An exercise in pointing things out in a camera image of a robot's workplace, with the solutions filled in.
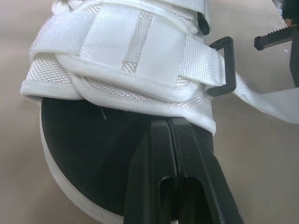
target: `black plastic buckle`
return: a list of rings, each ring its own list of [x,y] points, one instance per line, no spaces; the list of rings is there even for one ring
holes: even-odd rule
[[[207,91],[211,97],[221,96],[230,92],[233,92],[236,87],[235,78],[235,55],[234,55],[234,41],[231,37],[223,37],[210,45],[211,48],[224,49],[224,61],[225,61],[225,81],[226,84],[211,88]]]
[[[197,13],[197,21],[199,30],[202,32],[202,34],[205,36],[208,35],[210,33],[209,23],[202,13]]]

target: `white velcro strap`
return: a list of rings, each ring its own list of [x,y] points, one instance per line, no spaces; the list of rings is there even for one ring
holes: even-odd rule
[[[95,14],[59,13],[41,29],[32,46],[30,60],[41,52],[79,55]]]
[[[210,86],[225,84],[223,57],[197,37],[187,36],[182,77]]]

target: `beige surface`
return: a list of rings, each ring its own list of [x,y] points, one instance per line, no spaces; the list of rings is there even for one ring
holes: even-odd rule
[[[39,107],[19,96],[28,50],[51,0],[0,2],[0,224],[95,224],[53,180],[42,150]],[[289,44],[258,52],[255,36],[283,26],[270,0],[212,0],[211,43],[231,36],[236,67],[259,91],[292,88]],[[215,153],[246,224],[298,223],[299,126],[232,94],[214,99]]]

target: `black d-ring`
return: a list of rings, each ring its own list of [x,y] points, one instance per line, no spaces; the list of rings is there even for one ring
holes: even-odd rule
[[[217,51],[224,48],[224,62],[225,62],[225,81],[226,84],[207,90],[211,97],[221,96],[233,92],[236,87],[235,78],[235,56],[234,56],[234,41],[231,37],[223,37],[210,45],[211,48]]]

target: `black plastic clip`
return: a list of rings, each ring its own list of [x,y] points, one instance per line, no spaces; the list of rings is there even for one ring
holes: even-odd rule
[[[207,22],[205,16],[202,13],[197,13],[197,21],[199,30],[202,32],[203,35],[209,35],[210,27],[209,23]]]
[[[234,41],[231,37],[223,37],[210,45],[211,48],[224,49],[224,61],[225,61],[225,81],[226,84],[207,90],[207,93],[211,97],[221,96],[230,92],[233,92],[236,87],[235,78],[235,55],[234,55]]]
[[[185,118],[153,120],[128,174],[124,224],[243,224],[212,134]]]

